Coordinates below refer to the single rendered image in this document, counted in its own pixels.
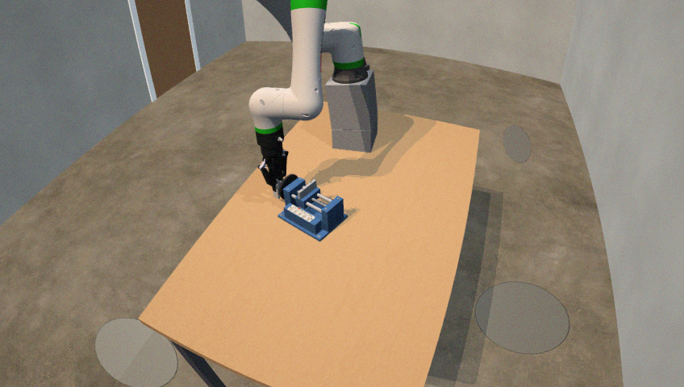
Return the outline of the blue bench vise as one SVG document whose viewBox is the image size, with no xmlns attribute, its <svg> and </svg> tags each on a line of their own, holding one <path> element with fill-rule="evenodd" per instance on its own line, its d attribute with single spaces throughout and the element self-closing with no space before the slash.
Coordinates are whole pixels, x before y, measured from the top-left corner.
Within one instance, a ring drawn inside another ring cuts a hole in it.
<svg viewBox="0 0 684 387">
<path fill-rule="evenodd" d="M 331 200 L 320 194 L 315 179 L 305 185 L 306 181 L 295 174 L 283 179 L 279 194 L 286 206 L 277 216 L 320 242 L 348 217 L 344 214 L 344 199 L 337 196 Z"/>
</svg>

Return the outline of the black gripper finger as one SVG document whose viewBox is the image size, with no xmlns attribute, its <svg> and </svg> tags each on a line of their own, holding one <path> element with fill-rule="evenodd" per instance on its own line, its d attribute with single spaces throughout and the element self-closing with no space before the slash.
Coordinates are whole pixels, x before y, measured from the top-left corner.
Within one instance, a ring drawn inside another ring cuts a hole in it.
<svg viewBox="0 0 684 387">
<path fill-rule="evenodd" d="M 263 177 L 268 185 L 272 186 L 273 189 L 273 196 L 277 199 L 280 199 L 279 195 L 279 188 L 278 188 L 278 183 L 277 183 L 277 176 L 276 176 L 276 160 L 273 158 L 272 159 L 272 166 L 273 167 L 268 167 L 269 171 L 266 168 L 266 163 L 265 159 L 261 165 L 258 165 L 259 170 L 261 170 Z M 272 179 L 271 179 L 272 178 Z"/>
<path fill-rule="evenodd" d="M 283 177 L 286 176 L 286 165 L 287 165 L 288 153 L 289 153 L 288 151 L 283 149 L 282 161 L 281 161 L 281 156 L 277 155 L 276 174 L 277 174 L 278 188 L 280 187 L 280 184 L 282 183 Z"/>
</svg>

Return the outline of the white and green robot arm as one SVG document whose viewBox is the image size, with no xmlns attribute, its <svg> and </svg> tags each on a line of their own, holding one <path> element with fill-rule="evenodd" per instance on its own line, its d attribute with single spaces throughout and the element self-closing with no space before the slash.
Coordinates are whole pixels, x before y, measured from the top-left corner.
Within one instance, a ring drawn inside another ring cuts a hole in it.
<svg viewBox="0 0 684 387">
<path fill-rule="evenodd" d="M 282 25 L 293 43 L 290 88 L 261 88 L 249 100 L 257 143 L 272 148 L 284 141 L 283 119 L 309 121 L 321 113 L 322 52 L 332 55 L 332 80 L 336 83 L 365 80 L 369 65 L 357 23 L 325 23 L 327 0 L 257 1 Z"/>
</svg>

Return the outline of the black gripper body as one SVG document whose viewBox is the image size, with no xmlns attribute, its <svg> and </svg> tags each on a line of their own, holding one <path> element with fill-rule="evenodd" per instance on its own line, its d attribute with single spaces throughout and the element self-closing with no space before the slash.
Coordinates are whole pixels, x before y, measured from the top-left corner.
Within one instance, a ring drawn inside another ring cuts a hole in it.
<svg viewBox="0 0 684 387">
<path fill-rule="evenodd" d="M 273 148 L 261 147 L 261 153 L 263 155 L 263 161 L 265 159 L 265 163 L 268 166 L 273 167 L 272 166 L 272 159 L 274 158 L 276 160 L 276 164 L 277 164 L 277 155 L 282 156 L 282 153 L 283 153 L 282 149 L 283 149 L 282 143 L 276 147 L 273 147 Z"/>
</svg>

